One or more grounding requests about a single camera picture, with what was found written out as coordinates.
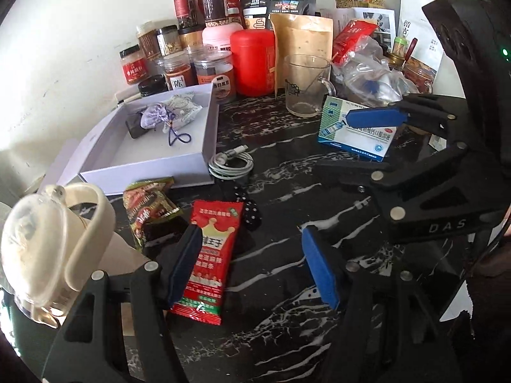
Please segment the pink jar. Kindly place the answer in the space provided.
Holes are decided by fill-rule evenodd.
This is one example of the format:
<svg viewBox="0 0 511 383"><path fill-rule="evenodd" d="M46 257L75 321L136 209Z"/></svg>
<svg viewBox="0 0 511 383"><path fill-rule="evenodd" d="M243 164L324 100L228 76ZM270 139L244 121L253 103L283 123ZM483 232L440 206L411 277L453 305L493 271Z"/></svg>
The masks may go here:
<svg viewBox="0 0 511 383"><path fill-rule="evenodd" d="M243 30L243 26L240 23L206 27L202 33L203 46L209 49L230 51L230 37L241 30Z"/></svg>

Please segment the cream electric kettle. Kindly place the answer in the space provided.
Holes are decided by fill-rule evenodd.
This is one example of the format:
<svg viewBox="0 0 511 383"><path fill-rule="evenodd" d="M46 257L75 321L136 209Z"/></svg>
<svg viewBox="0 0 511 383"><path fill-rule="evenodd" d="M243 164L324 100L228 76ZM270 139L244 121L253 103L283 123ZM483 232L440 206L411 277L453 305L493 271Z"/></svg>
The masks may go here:
<svg viewBox="0 0 511 383"><path fill-rule="evenodd" d="M2 268L18 309L57 329L93 272L116 276L147 263L115 226L112 204L93 184L48 185L23 197L1 240Z"/></svg>

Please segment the clear plastic bag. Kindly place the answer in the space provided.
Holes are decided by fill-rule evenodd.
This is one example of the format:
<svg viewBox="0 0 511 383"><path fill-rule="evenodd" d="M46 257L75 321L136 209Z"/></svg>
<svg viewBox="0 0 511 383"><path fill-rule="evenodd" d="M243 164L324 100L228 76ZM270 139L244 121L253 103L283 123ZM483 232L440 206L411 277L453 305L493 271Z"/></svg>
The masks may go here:
<svg viewBox="0 0 511 383"><path fill-rule="evenodd" d="M363 106L388 106L419 94L402 72L390 69L381 46L370 36L359 38L340 65L332 64L331 81L340 98Z"/></svg>

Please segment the white open gift box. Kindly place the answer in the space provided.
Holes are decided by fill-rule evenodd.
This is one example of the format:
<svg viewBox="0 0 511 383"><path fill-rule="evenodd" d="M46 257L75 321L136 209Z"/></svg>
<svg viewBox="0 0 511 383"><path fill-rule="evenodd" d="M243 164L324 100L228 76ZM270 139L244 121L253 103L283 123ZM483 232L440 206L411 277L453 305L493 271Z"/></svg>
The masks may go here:
<svg viewBox="0 0 511 383"><path fill-rule="evenodd" d="M128 116L174 94L191 94L192 101L203 106L184 128L191 141L169 145L161 129L132 139L126 126ZM82 140L68 140L41 186L66 186L80 179L98 186L105 195L119 195L132 183L169 176L174 178L176 189L212 184L208 163L217 147L218 112L212 84L134 100L110 112Z"/></svg>

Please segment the black polka dot scrunchie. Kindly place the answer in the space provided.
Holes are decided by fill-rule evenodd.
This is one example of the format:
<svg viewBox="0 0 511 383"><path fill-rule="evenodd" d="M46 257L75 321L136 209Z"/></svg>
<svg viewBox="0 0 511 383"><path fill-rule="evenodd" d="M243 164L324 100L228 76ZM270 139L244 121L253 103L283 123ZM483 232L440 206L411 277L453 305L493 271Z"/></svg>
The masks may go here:
<svg viewBox="0 0 511 383"><path fill-rule="evenodd" d="M248 231L253 232L261 226L263 217L259 206L245 188L238 183L228 182L226 196L228 201L242 203L242 224Z"/></svg>

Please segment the red label sauce jar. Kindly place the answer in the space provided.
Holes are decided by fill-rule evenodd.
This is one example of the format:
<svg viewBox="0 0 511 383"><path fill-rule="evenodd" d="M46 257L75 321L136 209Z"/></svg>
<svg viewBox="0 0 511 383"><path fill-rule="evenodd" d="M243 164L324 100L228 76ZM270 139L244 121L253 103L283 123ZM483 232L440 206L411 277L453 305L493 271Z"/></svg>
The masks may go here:
<svg viewBox="0 0 511 383"><path fill-rule="evenodd" d="M149 76L146 58L138 44L119 52L122 71L128 85L135 85Z"/></svg>

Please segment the black lid dark jar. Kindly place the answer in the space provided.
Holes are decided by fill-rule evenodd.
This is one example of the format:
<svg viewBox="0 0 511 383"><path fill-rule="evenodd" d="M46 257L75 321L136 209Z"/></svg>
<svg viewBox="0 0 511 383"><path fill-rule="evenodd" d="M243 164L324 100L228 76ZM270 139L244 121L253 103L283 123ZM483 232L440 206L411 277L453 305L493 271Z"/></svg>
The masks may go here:
<svg viewBox="0 0 511 383"><path fill-rule="evenodd" d="M160 94L168 91L168 86L164 74L155 74L138 84L141 97L148 97L154 94Z"/></svg>

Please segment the nutritious cereal packet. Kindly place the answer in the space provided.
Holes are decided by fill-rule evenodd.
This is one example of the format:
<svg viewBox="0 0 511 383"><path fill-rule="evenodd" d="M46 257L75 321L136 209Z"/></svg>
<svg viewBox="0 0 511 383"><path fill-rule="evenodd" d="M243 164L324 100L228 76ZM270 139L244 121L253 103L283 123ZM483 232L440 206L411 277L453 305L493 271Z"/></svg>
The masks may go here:
<svg viewBox="0 0 511 383"><path fill-rule="evenodd" d="M123 205L136 248L143 252L155 239L156 226L183 215L182 209L166 195L174 185L173 177L138 181L128 185L123 193Z"/></svg>

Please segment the kraft paper pouch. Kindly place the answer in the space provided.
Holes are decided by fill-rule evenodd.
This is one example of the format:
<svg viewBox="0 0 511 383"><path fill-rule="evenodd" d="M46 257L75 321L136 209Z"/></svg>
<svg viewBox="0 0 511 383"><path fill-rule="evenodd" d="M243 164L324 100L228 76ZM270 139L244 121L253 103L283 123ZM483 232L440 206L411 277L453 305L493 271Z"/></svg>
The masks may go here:
<svg viewBox="0 0 511 383"><path fill-rule="evenodd" d="M275 89L284 88L284 59L304 55L332 60L333 19L272 13L269 22L275 33Z"/></svg>

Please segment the tall dark label jar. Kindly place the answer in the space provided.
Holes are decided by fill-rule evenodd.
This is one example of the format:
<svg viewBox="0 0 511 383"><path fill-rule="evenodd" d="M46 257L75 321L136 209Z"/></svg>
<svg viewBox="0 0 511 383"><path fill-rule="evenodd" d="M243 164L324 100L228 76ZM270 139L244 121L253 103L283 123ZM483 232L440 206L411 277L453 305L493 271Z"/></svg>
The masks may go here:
<svg viewBox="0 0 511 383"><path fill-rule="evenodd" d="M203 17L207 27L215 27L227 23L226 0L202 0L202 3Z"/></svg>

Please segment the black coffee pouch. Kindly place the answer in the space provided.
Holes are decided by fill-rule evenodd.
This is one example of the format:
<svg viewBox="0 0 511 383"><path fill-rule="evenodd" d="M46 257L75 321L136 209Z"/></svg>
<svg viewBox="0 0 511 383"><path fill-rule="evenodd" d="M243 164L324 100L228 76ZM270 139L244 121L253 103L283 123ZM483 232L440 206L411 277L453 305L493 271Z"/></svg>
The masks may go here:
<svg viewBox="0 0 511 383"><path fill-rule="evenodd" d="M240 0L246 29L272 29L270 14L313 16L316 0Z"/></svg>

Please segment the red snack packet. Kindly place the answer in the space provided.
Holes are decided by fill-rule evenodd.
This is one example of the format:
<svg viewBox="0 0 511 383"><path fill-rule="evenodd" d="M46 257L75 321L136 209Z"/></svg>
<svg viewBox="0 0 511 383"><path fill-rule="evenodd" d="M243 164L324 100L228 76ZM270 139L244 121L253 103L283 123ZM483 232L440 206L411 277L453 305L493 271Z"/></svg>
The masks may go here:
<svg viewBox="0 0 511 383"><path fill-rule="evenodd" d="M227 201L195 201L191 223L202 230L202 247L182 298L171 313L198 322L221 324L224 288L243 204Z"/></svg>

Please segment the white printed pastry packet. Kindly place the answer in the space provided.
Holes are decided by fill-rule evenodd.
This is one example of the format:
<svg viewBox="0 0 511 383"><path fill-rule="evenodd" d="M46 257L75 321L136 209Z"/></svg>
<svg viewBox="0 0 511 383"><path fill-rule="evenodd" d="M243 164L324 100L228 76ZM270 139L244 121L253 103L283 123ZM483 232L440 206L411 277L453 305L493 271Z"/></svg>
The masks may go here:
<svg viewBox="0 0 511 383"><path fill-rule="evenodd" d="M168 116L167 121L164 122L164 132L168 132L170 129L180 130L197 118L203 106L195 103L193 97L192 93L173 95L170 100L164 102Z"/></svg>

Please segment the lavender drawstring pouch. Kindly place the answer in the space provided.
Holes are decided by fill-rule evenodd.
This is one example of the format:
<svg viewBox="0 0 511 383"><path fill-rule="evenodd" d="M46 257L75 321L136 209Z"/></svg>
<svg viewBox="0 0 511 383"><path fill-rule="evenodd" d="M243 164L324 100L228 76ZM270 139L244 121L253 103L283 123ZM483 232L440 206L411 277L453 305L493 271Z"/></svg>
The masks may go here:
<svg viewBox="0 0 511 383"><path fill-rule="evenodd" d="M170 147L176 142L188 144L191 142L191 135L179 131L191 123L194 119L194 107L170 107L162 103L150 105L142 112L140 126L145 130L155 129L163 125L162 132L167 135Z"/></svg>

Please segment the chenpi spice jar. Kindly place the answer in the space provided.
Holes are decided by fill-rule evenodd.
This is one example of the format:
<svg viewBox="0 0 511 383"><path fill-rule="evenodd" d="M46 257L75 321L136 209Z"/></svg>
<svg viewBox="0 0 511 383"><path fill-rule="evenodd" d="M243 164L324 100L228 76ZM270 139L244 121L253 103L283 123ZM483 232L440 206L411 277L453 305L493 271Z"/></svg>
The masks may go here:
<svg viewBox="0 0 511 383"><path fill-rule="evenodd" d="M178 52L162 60L164 75L171 90L179 90L193 85L193 75L189 56Z"/></svg>

